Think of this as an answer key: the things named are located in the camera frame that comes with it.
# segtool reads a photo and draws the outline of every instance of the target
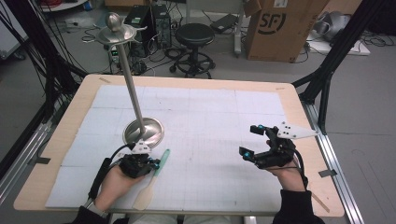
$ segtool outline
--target green handle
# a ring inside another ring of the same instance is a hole
[[[160,168],[158,168],[158,170],[155,171],[154,176],[157,176],[161,169],[163,168],[163,166],[166,163],[166,160],[168,159],[169,154],[171,153],[170,149],[166,149],[165,152],[163,153],[163,156],[161,157],[161,161],[160,161]]]

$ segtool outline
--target black sleeve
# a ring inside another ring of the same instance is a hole
[[[77,217],[71,224],[107,224],[107,220],[81,206],[78,209]]]
[[[274,217],[274,224],[324,224],[314,215],[311,191],[296,192],[282,189],[282,204]]]

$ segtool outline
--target metal pole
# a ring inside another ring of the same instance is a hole
[[[134,81],[132,80],[131,69],[129,68],[125,49],[123,44],[116,45],[116,48],[117,52],[120,55],[122,72],[125,77],[129,95],[131,96],[132,105],[134,106],[134,113],[136,114],[136,120],[139,123],[140,133],[144,133],[146,131],[146,127],[143,123],[142,112],[140,111],[139,102],[137,101],[136,90],[134,89]]]

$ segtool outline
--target sf logo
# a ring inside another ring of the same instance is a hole
[[[285,19],[286,19],[285,13],[273,14],[273,15],[264,13],[262,15],[263,23],[260,24],[261,28],[258,31],[259,34],[273,35],[282,28],[283,23],[285,23]]]

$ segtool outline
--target round stool seat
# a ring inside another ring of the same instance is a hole
[[[215,33],[207,25],[188,23],[176,31],[177,41],[187,47],[202,47],[213,41]]]

